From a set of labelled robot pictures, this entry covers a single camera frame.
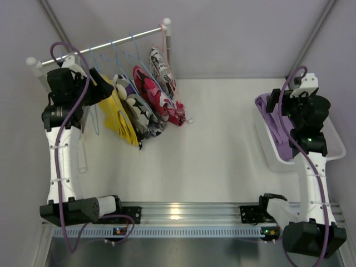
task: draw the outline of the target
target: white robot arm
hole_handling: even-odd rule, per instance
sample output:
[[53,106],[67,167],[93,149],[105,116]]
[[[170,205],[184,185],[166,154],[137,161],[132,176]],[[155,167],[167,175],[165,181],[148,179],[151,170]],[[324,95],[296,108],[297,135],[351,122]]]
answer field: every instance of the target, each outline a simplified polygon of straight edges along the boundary
[[[289,145],[299,176],[300,213],[292,211],[285,197],[273,194],[265,194],[263,200],[260,199],[260,203],[263,203],[260,210],[278,223],[287,252],[319,257],[326,236],[328,244],[325,258],[328,258],[346,241],[345,229],[337,227],[330,207],[325,175],[328,151],[321,129],[329,115],[330,102],[317,95],[319,87],[315,74],[307,73],[302,78],[296,78],[294,83],[296,87],[293,91],[281,92],[274,89],[268,99],[266,111],[273,112],[281,98],[282,116],[288,116],[294,126],[290,132],[293,142],[290,141]],[[329,227],[325,226],[325,219],[328,219]]]
[[42,114],[42,120],[46,129],[48,145],[51,157],[51,183],[47,205],[40,207],[40,215],[60,226],[58,205],[60,198],[58,192],[59,179],[56,173],[55,150],[58,151],[58,159],[62,183],[63,210],[66,225],[94,223],[98,219],[112,212],[122,210],[120,199],[117,196],[92,197],[85,199],[79,181],[78,145],[81,137],[81,118],[83,107],[100,102],[111,95],[112,87],[103,83],[97,73],[91,73],[96,86],[91,82],[91,92],[83,104],[74,112],[71,120],[62,131],[60,144],[56,147],[55,142],[64,118],[83,90],[83,81],[86,79],[84,70],[75,63],[75,56],[65,58],[62,67],[48,73],[47,79],[52,92],[49,94],[53,101],[48,104]]

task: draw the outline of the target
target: white plastic basket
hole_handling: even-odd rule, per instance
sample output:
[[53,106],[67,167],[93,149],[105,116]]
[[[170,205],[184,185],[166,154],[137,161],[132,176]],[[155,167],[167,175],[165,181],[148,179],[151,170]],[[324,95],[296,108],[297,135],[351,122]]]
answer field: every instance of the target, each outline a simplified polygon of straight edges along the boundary
[[[271,171],[295,171],[293,160],[284,161],[280,158],[267,123],[257,108],[254,109],[253,117],[257,134]],[[327,161],[342,159],[346,155],[346,148],[329,117],[324,121],[322,132],[328,145]]]

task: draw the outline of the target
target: black mount bracket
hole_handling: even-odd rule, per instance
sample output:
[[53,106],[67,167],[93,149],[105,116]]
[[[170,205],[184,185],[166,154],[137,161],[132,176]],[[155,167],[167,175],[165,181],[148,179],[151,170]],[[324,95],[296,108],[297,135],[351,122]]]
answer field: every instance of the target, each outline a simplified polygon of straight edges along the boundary
[[270,199],[287,199],[282,195],[264,194],[260,196],[258,205],[240,206],[241,221],[243,224],[257,225],[262,223],[276,223],[267,213],[267,205]]

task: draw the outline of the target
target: garment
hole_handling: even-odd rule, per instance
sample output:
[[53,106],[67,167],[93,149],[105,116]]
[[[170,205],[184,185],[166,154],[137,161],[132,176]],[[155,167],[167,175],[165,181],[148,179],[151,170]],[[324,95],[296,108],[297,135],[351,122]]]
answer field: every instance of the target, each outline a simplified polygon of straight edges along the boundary
[[150,104],[163,121],[181,126],[185,121],[184,105],[170,100],[162,93],[158,85],[139,66],[133,69],[133,77],[142,98]]
[[155,47],[151,48],[150,67],[151,73],[155,76],[162,90],[165,91],[171,99],[174,99],[174,87],[172,87],[172,85],[175,85],[175,81],[171,76],[165,60],[161,56],[160,51]]
[[[261,112],[263,119],[267,123],[280,158],[284,161],[289,161],[293,158],[293,152],[289,146],[289,139],[280,124],[278,117],[278,104],[276,104],[272,113],[266,112],[267,97],[269,95],[270,93],[260,95],[255,99],[255,104]],[[283,122],[288,132],[290,132],[290,130],[293,129],[293,125],[287,116],[283,116]]]
[[144,100],[136,94],[128,78],[125,75],[115,75],[113,82],[122,105],[136,128],[139,139],[160,135],[165,123],[145,106],[142,102]]
[[[105,82],[111,84],[107,76],[101,75]],[[128,115],[123,109],[116,90],[112,90],[112,95],[99,102],[99,107],[106,115],[105,126],[117,132],[120,137],[128,143],[139,146],[135,129],[132,127]]]

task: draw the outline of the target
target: red cloth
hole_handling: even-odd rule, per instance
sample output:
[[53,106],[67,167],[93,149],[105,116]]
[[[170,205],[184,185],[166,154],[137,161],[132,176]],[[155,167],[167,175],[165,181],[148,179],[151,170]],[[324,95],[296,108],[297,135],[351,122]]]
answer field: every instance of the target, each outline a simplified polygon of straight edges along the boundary
[[142,98],[149,103],[164,121],[181,126],[185,121],[184,105],[171,100],[162,93],[159,86],[139,66],[133,69],[133,78]]

